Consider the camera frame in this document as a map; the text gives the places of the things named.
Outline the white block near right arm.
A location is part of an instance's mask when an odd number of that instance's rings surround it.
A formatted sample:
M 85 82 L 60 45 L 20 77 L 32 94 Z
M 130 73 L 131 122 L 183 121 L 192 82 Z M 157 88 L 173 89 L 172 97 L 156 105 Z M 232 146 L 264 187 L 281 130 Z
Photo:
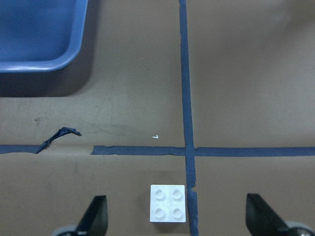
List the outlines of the white block near right arm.
M 186 223 L 184 185 L 151 185 L 150 222 Z

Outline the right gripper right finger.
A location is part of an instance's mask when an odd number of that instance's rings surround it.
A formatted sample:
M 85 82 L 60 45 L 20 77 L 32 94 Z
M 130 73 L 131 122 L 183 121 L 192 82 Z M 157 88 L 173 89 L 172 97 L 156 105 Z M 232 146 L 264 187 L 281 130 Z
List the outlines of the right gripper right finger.
M 248 193 L 246 198 L 246 226 L 252 236 L 286 236 L 287 224 L 259 194 Z

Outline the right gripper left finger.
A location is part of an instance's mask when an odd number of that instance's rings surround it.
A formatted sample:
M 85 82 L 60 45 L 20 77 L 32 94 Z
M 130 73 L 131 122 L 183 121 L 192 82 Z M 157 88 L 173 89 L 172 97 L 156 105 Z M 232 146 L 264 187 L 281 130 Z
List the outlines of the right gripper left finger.
M 108 229 L 106 195 L 95 196 L 75 229 L 77 236 L 104 236 Z

